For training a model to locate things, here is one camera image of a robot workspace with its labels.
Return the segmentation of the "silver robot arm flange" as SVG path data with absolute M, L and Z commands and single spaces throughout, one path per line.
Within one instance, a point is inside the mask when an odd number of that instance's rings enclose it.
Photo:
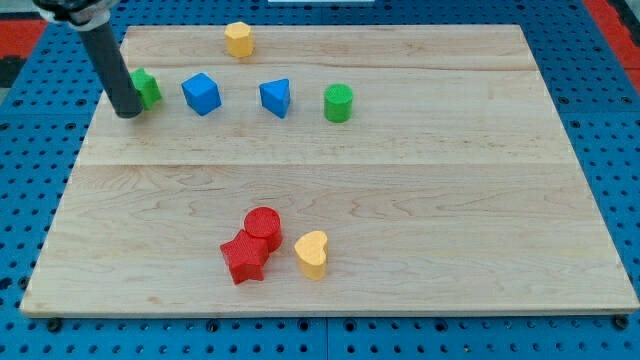
M 106 24 L 119 0 L 33 0 L 40 16 L 50 23 L 66 23 L 77 31 Z

